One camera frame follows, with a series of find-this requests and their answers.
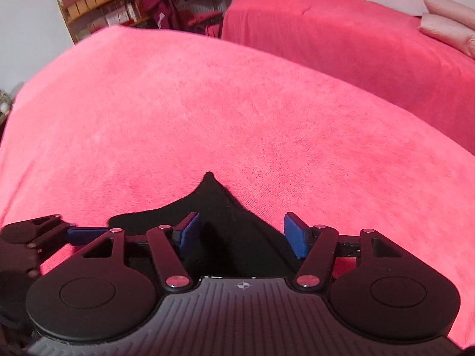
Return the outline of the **pink near bed blanket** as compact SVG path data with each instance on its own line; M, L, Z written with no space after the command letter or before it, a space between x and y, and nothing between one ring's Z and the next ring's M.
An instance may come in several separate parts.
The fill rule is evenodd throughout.
M461 295L474 343L474 157L410 112L274 55L178 31L110 27L16 96L1 223L83 226L188 195L207 172L273 231L293 211L380 231Z

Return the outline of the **pink pillow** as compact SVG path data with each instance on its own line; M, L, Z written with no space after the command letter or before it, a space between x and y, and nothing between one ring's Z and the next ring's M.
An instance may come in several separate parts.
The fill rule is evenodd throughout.
M419 31L474 58L474 30L462 23L439 15L425 14L420 20Z
M475 29L475 10L452 0L423 0L428 12Z

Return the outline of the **red far bed cover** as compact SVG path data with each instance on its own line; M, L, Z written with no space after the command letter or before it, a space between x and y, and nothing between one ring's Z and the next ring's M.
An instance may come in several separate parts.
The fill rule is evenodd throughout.
M418 18L362 0L234 0L224 40L336 77L474 150L474 61Z

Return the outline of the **lower pink pillow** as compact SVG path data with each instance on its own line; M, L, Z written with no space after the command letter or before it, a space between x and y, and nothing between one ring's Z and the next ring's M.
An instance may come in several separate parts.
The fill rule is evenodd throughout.
M474 58L474 30L462 23L439 15L425 14L420 20L419 31Z

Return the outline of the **wooden shelf with boxes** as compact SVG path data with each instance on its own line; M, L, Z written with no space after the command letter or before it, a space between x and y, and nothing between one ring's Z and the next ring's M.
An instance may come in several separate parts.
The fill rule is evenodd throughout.
M110 26L150 27L143 0L57 0L73 43Z

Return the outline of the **upper pink pillow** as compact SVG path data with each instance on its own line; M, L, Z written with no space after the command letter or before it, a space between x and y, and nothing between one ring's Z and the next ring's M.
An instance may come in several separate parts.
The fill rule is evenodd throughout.
M475 10L452 0L423 0L428 12L475 29Z

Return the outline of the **black knit pants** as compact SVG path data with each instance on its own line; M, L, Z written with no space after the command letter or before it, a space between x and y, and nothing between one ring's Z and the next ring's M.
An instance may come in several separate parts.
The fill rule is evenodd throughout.
M242 206L210 172L189 195L158 209L117 214L110 228L141 236L159 225L175 226L192 212L199 214L189 252L175 252L194 281L224 278L293 279L302 264L284 235Z

